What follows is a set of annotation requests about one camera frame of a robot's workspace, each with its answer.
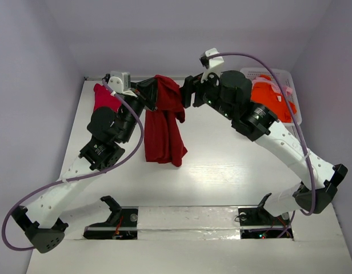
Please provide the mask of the dark red t shirt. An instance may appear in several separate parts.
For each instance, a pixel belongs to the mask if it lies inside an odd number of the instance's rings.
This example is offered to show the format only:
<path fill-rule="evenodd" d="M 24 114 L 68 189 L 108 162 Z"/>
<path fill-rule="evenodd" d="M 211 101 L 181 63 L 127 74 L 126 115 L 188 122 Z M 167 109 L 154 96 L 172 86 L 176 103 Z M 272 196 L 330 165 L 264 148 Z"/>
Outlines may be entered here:
<path fill-rule="evenodd" d="M 180 87 L 169 77 L 156 75 L 154 78 L 157 80 L 157 109 L 147 111 L 145 116 L 145 159 L 180 167 L 187 153 L 178 127 L 186 118 Z"/>

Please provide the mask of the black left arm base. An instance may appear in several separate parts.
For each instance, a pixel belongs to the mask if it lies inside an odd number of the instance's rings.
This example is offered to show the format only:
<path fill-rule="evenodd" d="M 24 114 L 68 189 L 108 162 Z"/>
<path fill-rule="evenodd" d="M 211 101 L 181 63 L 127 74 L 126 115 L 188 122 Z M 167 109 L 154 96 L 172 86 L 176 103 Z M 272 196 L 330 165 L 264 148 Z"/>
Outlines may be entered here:
<path fill-rule="evenodd" d="M 137 240 L 138 207 L 121 207 L 113 197 L 103 196 L 110 215 L 106 221 L 87 226 L 83 237 L 87 240 Z"/>

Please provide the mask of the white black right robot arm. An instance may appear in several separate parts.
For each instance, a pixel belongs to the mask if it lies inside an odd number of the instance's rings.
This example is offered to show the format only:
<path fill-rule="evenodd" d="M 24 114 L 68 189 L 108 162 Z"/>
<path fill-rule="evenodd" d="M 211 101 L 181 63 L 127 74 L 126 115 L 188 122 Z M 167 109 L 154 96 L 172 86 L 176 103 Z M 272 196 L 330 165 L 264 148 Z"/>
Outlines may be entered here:
<path fill-rule="evenodd" d="M 332 202 L 347 168 L 304 151 L 272 110 L 251 101 L 252 88 L 251 80 L 239 71 L 212 72 L 206 79 L 188 76 L 181 88 L 182 104 L 210 106 L 230 120 L 236 132 L 270 151 L 300 178 L 290 189 L 264 196 L 256 210 L 261 223 L 269 224 L 282 213 L 295 210 L 320 214 Z"/>

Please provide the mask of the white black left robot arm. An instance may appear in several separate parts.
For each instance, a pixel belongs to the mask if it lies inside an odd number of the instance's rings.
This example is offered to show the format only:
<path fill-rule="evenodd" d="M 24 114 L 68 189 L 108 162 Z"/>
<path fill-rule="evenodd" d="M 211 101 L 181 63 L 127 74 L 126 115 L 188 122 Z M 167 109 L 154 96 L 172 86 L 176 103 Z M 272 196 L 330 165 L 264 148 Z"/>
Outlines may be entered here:
<path fill-rule="evenodd" d="M 30 204 L 17 205 L 11 217 L 24 231 L 32 248 L 40 253 L 50 252 L 65 237 L 67 223 L 59 217 L 73 200 L 95 179 L 128 160 L 125 149 L 144 109 L 156 110 L 158 81 L 155 77 L 123 84 L 110 74 L 96 84 L 96 94 L 106 96 L 97 100 L 87 130 L 89 142 L 79 151 L 72 165 L 58 181 L 40 190 L 40 196 Z"/>

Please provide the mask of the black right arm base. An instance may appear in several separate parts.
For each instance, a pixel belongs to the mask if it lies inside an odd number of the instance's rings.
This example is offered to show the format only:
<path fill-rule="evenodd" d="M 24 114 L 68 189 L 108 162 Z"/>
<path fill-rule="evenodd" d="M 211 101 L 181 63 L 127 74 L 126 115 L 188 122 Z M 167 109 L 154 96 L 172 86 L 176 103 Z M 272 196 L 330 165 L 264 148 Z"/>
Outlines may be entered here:
<path fill-rule="evenodd" d="M 240 225 L 241 239 L 291 239 L 291 218 L 288 212 L 274 217 L 264 209 L 271 193 L 255 207 L 239 207 L 234 222 Z"/>

